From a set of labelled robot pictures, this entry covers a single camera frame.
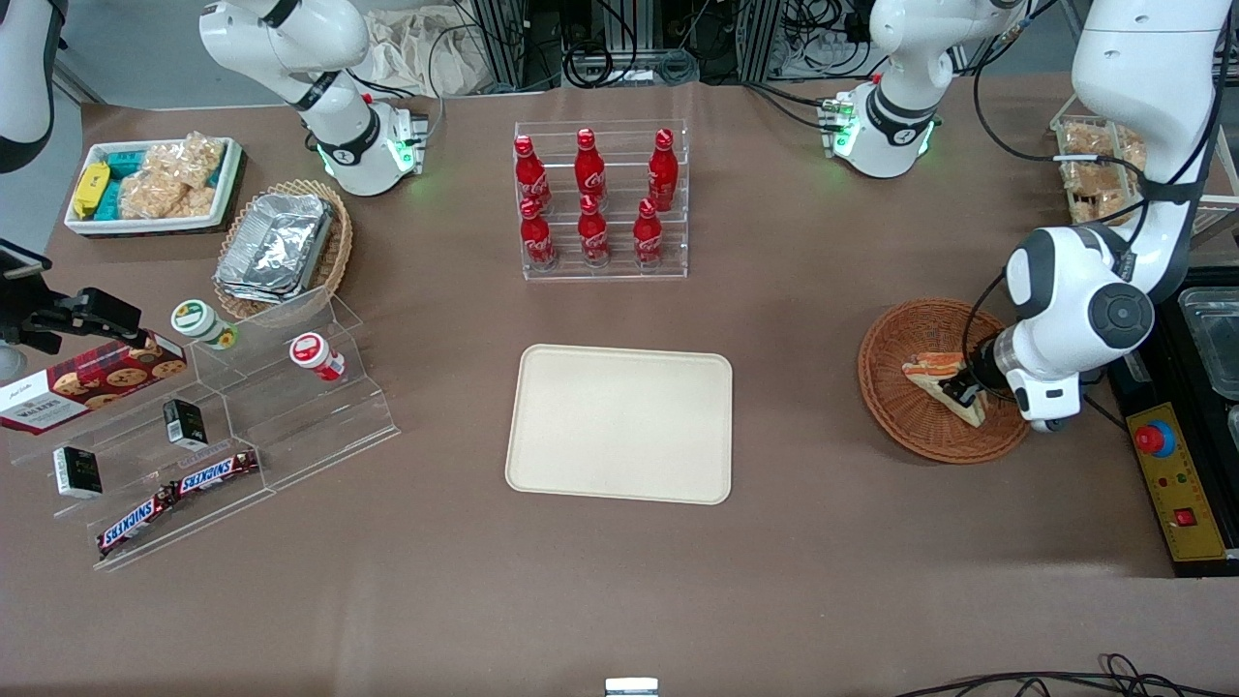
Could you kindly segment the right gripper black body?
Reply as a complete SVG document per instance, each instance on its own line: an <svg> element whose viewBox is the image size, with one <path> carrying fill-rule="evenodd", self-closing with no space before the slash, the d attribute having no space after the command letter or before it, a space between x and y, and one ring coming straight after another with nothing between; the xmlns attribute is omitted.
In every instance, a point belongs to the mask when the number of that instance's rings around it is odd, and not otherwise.
<svg viewBox="0 0 1239 697"><path fill-rule="evenodd" d="M6 345L30 345L37 352L59 352L63 336L87 336L76 310L87 300L87 291L76 295L57 291L2 290L1 340Z"/></svg>

